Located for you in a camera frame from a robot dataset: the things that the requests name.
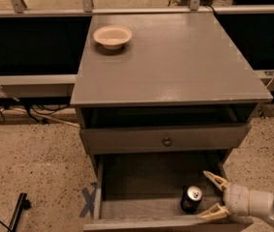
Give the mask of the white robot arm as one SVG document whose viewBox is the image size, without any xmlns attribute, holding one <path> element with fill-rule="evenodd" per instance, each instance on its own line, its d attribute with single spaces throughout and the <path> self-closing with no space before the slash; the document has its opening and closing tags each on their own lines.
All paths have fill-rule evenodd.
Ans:
<svg viewBox="0 0 274 232">
<path fill-rule="evenodd" d="M 203 174 L 223 193 L 224 204 L 214 204 L 198 214 L 200 219 L 210 221 L 230 216 L 253 217 L 274 227 L 274 193 L 231 183 L 209 171 L 203 171 Z"/>
</svg>

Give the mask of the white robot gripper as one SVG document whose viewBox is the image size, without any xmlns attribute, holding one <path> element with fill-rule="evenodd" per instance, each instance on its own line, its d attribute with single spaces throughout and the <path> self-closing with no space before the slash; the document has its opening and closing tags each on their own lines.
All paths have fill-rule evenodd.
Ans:
<svg viewBox="0 0 274 232">
<path fill-rule="evenodd" d="M 272 192 L 229 184 L 225 178 L 209 171 L 203 171 L 203 175 L 224 192 L 223 200 L 226 206 L 216 203 L 198 214 L 200 219 L 222 219 L 228 217 L 230 213 L 240 217 L 270 217 L 274 214 L 274 194 Z"/>
</svg>

